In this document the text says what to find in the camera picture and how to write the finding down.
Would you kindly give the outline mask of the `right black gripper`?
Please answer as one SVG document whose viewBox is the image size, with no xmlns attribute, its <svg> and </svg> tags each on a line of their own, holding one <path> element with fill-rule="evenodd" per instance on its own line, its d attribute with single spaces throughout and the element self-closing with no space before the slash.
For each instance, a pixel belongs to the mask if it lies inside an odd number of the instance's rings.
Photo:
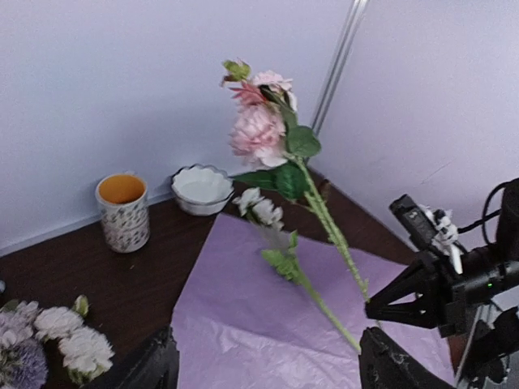
<svg viewBox="0 0 519 389">
<path fill-rule="evenodd" d="M 453 274 L 446 256 L 424 250 L 365 304 L 368 318 L 415 327 L 440 327 L 442 336 L 466 332 L 466 310 L 518 286 L 518 244 L 476 248 Z"/>
</svg>

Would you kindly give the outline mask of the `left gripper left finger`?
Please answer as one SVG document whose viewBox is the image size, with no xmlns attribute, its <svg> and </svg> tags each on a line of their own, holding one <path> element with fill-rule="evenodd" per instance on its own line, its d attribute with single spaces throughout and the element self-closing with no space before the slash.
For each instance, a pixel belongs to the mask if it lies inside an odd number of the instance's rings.
<svg viewBox="0 0 519 389">
<path fill-rule="evenodd" d="M 179 351 L 171 326 L 147 337 L 118 364 L 83 388 L 147 389 L 178 387 Z"/>
</svg>

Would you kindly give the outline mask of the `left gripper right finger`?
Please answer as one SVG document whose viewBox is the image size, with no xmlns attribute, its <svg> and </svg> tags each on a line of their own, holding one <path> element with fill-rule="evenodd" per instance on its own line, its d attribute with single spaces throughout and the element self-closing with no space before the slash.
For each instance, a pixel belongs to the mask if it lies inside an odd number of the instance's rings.
<svg viewBox="0 0 519 389">
<path fill-rule="evenodd" d="M 378 327 L 363 331 L 360 346 L 358 360 L 362 388 L 453 388 L 411 357 Z"/>
</svg>

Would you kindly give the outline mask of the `pink purple wrapping paper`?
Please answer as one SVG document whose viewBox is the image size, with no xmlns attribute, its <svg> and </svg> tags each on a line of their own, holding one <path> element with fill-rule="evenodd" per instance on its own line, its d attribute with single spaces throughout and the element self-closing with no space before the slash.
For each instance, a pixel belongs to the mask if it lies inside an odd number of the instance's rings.
<svg viewBox="0 0 519 389">
<path fill-rule="evenodd" d="M 358 357 L 301 286 L 262 258 L 255 226 L 220 214 L 174 307 L 178 388 L 361 388 Z M 350 250 L 372 293 L 404 268 Z M 360 340 L 375 325 L 337 250 L 298 239 L 302 269 L 325 304 Z M 433 374 L 454 384 L 447 340 L 436 330 L 384 323 L 384 330 Z"/>
</svg>

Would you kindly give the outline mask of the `purple hydrangea fake flower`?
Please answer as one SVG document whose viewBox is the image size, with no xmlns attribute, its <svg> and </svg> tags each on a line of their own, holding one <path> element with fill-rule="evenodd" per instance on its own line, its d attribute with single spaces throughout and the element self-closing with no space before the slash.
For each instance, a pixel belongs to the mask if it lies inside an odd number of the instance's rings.
<svg viewBox="0 0 519 389">
<path fill-rule="evenodd" d="M 81 387 L 109 371 L 114 351 L 106 336 L 88 326 L 89 301 L 41 308 L 37 301 L 11 300 L 1 307 L 1 387 L 42 388 L 49 368 L 45 345 L 57 344 L 69 379 Z"/>
</svg>

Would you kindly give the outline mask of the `white fake flower stem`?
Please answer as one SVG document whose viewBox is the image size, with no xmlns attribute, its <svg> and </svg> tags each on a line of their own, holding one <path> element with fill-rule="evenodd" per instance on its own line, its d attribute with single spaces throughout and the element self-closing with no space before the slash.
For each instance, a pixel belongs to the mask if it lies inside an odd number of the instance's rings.
<svg viewBox="0 0 519 389">
<path fill-rule="evenodd" d="M 352 349 L 360 354 L 361 347 L 352 334 L 342 325 L 337 316 L 328 308 L 324 299 L 314 289 L 303 269 L 298 255 L 298 232 L 285 233 L 281 207 L 274 205 L 260 193 L 258 187 L 246 189 L 233 199 L 242 218 L 252 223 L 266 241 L 267 247 L 261 250 L 262 258 L 285 280 L 302 287 L 328 321 L 348 341 Z"/>
</svg>

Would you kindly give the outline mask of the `patterned mug with orange inside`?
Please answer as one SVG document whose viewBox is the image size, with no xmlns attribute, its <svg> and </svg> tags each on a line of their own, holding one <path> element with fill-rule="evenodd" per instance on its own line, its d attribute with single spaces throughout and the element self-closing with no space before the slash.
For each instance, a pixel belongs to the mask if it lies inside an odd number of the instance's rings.
<svg viewBox="0 0 519 389">
<path fill-rule="evenodd" d="M 134 173 L 116 173 L 98 183 L 95 196 L 108 247 L 119 254 L 141 249 L 150 237 L 146 182 Z"/>
</svg>

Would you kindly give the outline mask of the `pink fake flower stem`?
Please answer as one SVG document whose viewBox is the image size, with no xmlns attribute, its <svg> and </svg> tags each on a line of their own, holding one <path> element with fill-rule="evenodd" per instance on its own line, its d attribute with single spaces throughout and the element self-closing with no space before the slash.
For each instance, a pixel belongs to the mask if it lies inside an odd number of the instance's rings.
<svg viewBox="0 0 519 389">
<path fill-rule="evenodd" d="M 321 143 L 309 126 L 298 121 L 294 81 L 272 70 L 253 73 L 240 59 L 225 60 L 222 66 L 221 86 L 229 88 L 238 104 L 229 145 L 235 156 L 253 168 L 237 180 L 275 191 L 292 203 L 306 201 L 345 260 L 364 301 L 369 301 L 368 283 L 307 167 L 307 161 L 320 153 Z"/>
</svg>

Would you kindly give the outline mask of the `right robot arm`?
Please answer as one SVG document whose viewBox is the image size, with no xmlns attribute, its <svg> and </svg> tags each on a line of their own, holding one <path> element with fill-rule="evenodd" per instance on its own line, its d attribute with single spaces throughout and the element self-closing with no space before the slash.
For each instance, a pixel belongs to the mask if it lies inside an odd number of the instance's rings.
<svg viewBox="0 0 519 389">
<path fill-rule="evenodd" d="M 461 388 L 502 385 L 518 351 L 518 308 L 494 297 L 518 286 L 518 181 L 502 182 L 500 209 L 457 228 L 448 212 L 416 204 L 407 194 L 389 209 L 410 235 L 416 259 L 365 305 L 368 318 L 467 334 L 457 371 Z"/>
</svg>

